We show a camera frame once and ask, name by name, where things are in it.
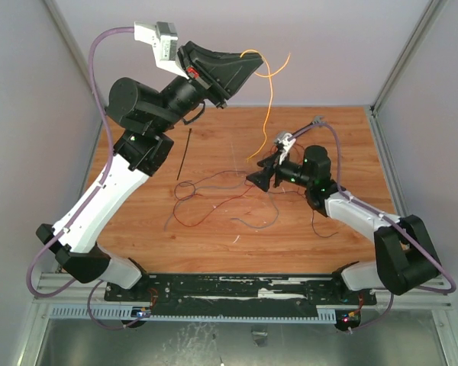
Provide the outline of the black zip tie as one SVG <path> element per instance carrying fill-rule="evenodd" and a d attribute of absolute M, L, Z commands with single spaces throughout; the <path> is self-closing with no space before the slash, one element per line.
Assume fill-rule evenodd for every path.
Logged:
<path fill-rule="evenodd" d="M 189 148 L 191 135 L 192 135 L 192 128 L 190 127 L 189 131 L 188 131 L 187 138 L 186 138 L 185 148 L 184 148 L 184 151 L 183 151 L 183 155 L 182 155 L 182 159 L 181 159 L 181 162 L 180 162 L 179 170 L 178 170 L 178 173 L 177 173 L 177 176 L 176 176 L 176 180 L 177 181 L 180 179 L 180 175 L 182 173 L 182 169 L 183 169 L 183 166 L 184 166 L 184 163 L 185 163 L 185 160 L 186 160 L 186 156 L 187 156 L 187 152 L 188 152 L 188 148 Z"/>

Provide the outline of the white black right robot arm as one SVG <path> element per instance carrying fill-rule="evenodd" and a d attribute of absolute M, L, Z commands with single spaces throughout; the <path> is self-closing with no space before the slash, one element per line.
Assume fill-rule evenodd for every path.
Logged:
<path fill-rule="evenodd" d="M 331 159 L 323 146 L 306 147 L 301 164 L 284 156 L 283 148 L 278 147 L 257 165 L 260 171 L 249 174 L 247 180 L 259 189 L 268 191 L 283 181 L 303 187 L 313 210 L 347 225 L 374 245 L 373 261 L 354 262 L 337 270 L 340 279 L 331 284 L 337 302 L 349 303 L 364 289 L 385 288 L 402 295 L 440 274 L 439 258 L 422 219 L 366 209 L 332 179 Z"/>

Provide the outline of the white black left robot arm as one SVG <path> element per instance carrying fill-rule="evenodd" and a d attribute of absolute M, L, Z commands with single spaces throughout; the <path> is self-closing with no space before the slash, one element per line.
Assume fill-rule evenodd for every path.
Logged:
<path fill-rule="evenodd" d="M 54 224 L 42 224 L 36 234 L 73 279 L 94 280 L 121 287 L 131 300 L 146 297 L 149 283 L 130 259 L 103 249 L 97 239 L 127 198 L 154 176 L 174 142 L 167 131 L 186 115 L 210 101 L 224 108 L 263 64 L 258 52 L 210 51 L 189 41 L 178 47 L 174 40 L 154 41 L 156 66 L 175 74 L 157 91 L 128 77 L 117 80 L 101 107 L 105 122 L 113 120 L 124 132 L 118 141 L 108 138 L 104 168 L 73 208 Z"/>

